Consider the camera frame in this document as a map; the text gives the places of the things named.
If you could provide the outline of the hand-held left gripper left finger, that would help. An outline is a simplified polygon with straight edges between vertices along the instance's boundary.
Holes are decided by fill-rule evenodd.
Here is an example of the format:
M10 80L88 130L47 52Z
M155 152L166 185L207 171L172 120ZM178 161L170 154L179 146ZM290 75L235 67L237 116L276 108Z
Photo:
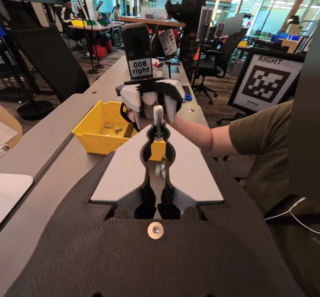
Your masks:
M156 197L147 166L154 135L150 124L114 152L90 198L92 203L126 207L138 219L154 218Z

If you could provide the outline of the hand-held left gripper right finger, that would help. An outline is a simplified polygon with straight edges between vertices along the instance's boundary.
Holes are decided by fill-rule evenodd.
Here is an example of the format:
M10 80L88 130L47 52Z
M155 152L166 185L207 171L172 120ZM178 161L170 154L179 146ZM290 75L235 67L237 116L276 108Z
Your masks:
M188 207L222 204L224 198L201 150L165 124L166 179L157 208L161 219L180 219Z

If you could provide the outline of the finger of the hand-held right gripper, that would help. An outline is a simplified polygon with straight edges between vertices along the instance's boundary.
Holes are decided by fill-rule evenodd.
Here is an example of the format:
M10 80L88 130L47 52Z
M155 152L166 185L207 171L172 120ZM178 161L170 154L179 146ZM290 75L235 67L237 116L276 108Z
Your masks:
M122 102L132 111L141 111L140 85L124 85L121 90Z
M185 103L185 92L179 80L162 79L157 81L157 103L167 115L168 122L174 123L176 114Z

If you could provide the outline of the steel hex nut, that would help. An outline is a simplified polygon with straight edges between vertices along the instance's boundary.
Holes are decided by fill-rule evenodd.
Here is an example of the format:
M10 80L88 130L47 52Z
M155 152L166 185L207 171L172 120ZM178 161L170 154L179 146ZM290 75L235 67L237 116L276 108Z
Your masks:
M166 162L162 161L155 165L154 173L156 176L166 179Z

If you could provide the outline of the yellow plastic bin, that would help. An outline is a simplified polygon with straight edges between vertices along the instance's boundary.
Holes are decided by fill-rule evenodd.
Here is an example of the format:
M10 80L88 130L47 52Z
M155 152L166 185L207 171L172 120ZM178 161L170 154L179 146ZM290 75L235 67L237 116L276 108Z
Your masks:
M87 153L107 155L138 133L133 124L122 117L121 107L121 102L99 101L73 129L72 133ZM113 129L104 125L113 125L113 129L122 127L122 131L114 134Z

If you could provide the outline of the person's right forearm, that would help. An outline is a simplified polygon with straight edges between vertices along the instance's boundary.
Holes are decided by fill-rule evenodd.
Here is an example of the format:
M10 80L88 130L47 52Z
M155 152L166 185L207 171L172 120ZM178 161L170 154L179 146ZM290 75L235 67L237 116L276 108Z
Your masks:
M179 116L170 126L200 150L209 152L213 157L239 155L231 142L229 126L210 129Z

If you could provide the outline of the person's right hand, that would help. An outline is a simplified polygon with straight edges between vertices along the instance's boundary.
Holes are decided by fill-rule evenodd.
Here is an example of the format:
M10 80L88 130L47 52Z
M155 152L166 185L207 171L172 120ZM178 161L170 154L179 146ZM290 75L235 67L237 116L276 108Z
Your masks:
M146 119L144 115L140 115L140 118L139 118L139 125L138 126L138 122L137 122L137 119L134 115L134 111L131 110L131 109L126 109L126 116L127 118L134 124L137 124L137 127L138 127L138 131L142 130L143 128L145 128L146 126L148 126L149 124L153 124L154 123L154 120L151 119ZM169 120L169 117L168 117L168 114L166 112L164 112L163 114L163 122L164 123L167 123L168 125L170 125L171 127L174 127L175 129L178 129L178 126L180 124L182 124L182 117L178 116L177 114L175 115L175 121L174 122L170 122Z

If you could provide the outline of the long wooden table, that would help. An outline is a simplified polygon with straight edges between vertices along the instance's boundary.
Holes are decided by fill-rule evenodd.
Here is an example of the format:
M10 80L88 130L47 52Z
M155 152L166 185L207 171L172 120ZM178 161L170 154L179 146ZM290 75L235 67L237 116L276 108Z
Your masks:
M185 28L186 24L182 22L178 22L175 20L154 20L154 19L144 19L137 16L120 16L120 21L125 23L145 23L148 25L161 25L164 27L177 28L182 27Z

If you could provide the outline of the black and white leaflet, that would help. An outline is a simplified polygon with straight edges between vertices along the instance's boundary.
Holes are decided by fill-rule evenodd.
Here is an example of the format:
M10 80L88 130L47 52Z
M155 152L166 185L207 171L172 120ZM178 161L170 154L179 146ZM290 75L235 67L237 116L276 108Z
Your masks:
M165 56L173 55L177 51L177 43L173 29L167 29L158 34Z

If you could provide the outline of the red plastic container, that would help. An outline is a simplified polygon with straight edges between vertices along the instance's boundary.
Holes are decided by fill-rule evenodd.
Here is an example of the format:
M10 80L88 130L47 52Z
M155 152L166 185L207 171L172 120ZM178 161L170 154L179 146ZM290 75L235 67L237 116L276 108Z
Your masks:
M93 45L92 52L96 58L105 58L107 56L107 48L101 45Z

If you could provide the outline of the black round-base stand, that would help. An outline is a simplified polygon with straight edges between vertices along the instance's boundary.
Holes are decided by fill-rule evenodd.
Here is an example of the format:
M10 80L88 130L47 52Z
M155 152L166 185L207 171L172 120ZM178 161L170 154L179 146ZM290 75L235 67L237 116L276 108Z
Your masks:
M93 53L92 53L92 45L91 45L91 42L90 42L90 36L88 34L88 31L86 29L86 26L85 26L85 15L83 14L83 6L82 6L82 2L81 0L77 0L78 2L78 6L79 6L79 11L80 11L80 16L82 18L82 23L83 23L83 29L84 29L84 32L85 32L85 35L86 35L86 40L87 40L87 46L88 46L88 50L89 50L89 55L90 55L90 61L91 61L91 69L88 70L88 73L90 74L98 74L100 73L99 69L94 67L94 62L93 62Z
M31 30L41 28L34 10L30 4L11 2L13 7L7 11L1 1L1 29L5 33L4 42L6 48L12 54L13 63L8 58L5 48L1 47L1 57L8 66L10 72L26 98L27 103L17 109L18 115L25 120L40 120L46 117L54 110L52 102L45 100L35 100L35 95L41 94L34 75L31 73L25 59L22 57L19 46L15 42L12 31L14 30Z

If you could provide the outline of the framed marker sign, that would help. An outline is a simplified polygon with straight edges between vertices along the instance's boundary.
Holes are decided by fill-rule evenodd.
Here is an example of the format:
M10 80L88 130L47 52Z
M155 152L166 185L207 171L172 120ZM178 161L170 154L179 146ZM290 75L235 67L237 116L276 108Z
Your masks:
M288 101L295 94L305 56L251 48L228 105L251 115Z

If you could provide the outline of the white rounded tray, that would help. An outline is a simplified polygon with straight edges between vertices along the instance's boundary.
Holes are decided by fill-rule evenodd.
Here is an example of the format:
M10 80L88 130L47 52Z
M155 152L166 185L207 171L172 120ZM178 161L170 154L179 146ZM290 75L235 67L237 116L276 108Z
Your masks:
M31 187L33 181L34 178L30 175L0 174L0 222Z

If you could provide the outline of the light wooden board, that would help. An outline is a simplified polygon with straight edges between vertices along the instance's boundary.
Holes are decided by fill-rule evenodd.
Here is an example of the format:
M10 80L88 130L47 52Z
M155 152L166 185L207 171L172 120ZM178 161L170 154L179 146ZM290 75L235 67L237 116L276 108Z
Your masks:
M18 132L18 134L12 138L7 144L0 145L0 151L1 151L1 157L13 149L15 146L18 145L18 143L21 141L23 130L22 126L18 122L16 118L14 118L11 114L9 114L2 106L0 106L0 122L6 124L10 128L12 128L14 131Z

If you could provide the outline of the white paper sheet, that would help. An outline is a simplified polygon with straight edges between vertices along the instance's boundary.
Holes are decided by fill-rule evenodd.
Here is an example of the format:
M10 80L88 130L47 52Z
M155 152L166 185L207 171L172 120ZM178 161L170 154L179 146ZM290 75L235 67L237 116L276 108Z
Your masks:
M0 145L5 145L12 138L14 138L18 132L14 131L12 128L6 124L0 122Z

